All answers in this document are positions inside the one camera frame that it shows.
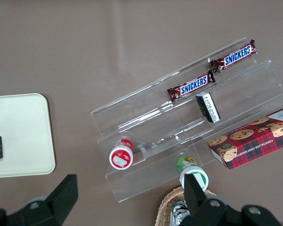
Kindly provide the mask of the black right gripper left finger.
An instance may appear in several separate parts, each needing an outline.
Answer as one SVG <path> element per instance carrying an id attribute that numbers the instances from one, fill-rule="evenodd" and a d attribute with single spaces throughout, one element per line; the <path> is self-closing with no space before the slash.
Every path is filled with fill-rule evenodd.
<path id="1" fill-rule="evenodd" d="M 33 200 L 10 215 L 0 208 L 0 226 L 61 226 L 77 200 L 77 175 L 69 174 L 45 199 Z"/>

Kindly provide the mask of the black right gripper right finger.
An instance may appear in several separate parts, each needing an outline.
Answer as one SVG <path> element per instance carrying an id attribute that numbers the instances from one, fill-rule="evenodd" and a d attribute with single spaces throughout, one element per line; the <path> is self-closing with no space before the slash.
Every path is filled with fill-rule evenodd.
<path id="1" fill-rule="evenodd" d="M 182 226 L 280 226 L 281 223 L 266 208 L 245 205 L 241 211 L 213 196 L 208 198 L 193 174 L 184 178 L 184 197 L 190 212 Z"/>

